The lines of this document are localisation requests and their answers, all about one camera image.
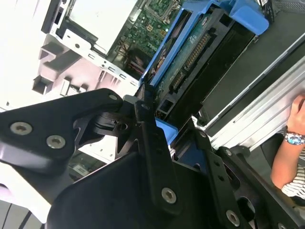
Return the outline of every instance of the person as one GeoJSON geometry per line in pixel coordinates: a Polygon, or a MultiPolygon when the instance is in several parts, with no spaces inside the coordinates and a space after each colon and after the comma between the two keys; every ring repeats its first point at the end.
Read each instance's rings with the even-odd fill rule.
{"type": "Polygon", "coordinates": [[[274,158],[271,180],[289,197],[305,199],[305,167],[298,164],[305,157],[305,95],[292,104],[287,132],[274,158]]]}

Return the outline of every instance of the wristwatch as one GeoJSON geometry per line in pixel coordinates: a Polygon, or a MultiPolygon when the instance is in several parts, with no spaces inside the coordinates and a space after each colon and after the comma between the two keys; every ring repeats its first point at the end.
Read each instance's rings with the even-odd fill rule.
{"type": "Polygon", "coordinates": [[[286,132],[285,140],[294,146],[305,144],[305,136],[293,132],[286,132]]]}

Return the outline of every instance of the striped shirt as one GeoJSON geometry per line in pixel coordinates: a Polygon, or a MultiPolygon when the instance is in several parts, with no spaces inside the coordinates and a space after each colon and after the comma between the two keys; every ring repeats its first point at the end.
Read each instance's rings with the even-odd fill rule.
{"type": "MultiPolygon", "coordinates": [[[[300,159],[305,159],[305,148],[301,152],[300,159]]],[[[294,180],[286,184],[282,188],[282,192],[284,192],[289,197],[300,197],[305,199],[305,167],[302,165],[298,165],[297,172],[294,180]]]]}

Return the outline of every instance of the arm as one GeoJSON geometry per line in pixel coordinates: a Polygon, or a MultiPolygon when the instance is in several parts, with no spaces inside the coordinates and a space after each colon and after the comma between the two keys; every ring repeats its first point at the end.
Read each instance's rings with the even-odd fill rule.
{"type": "Polygon", "coordinates": [[[281,144],[272,166],[271,180],[280,189],[291,183],[297,174],[299,156],[303,145],[293,146],[285,140],[281,144]]]}
{"type": "MultiPolygon", "coordinates": [[[[305,103],[302,104],[304,99],[305,96],[300,95],[292,104],[287,122],[289,132],[305,135],[305,103]]],[[[283,141],[272,166],[271,180],[275,186],[282,189],[286,184],[293,182],[297,175],[304,176],[304,168],[298,167],[298,159],[303,148],[304,145],[294,146],[283,141]]]]}

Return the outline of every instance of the watch face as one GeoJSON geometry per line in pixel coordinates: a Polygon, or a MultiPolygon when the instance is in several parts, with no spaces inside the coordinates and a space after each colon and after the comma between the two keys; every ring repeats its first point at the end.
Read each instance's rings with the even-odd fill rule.
{"type": "Polygon", "coordinates": [[[298,136],[289,136],[287,138],[287,142],[292,145],[301,145],[302,144],[302,138],[298,136]]]}

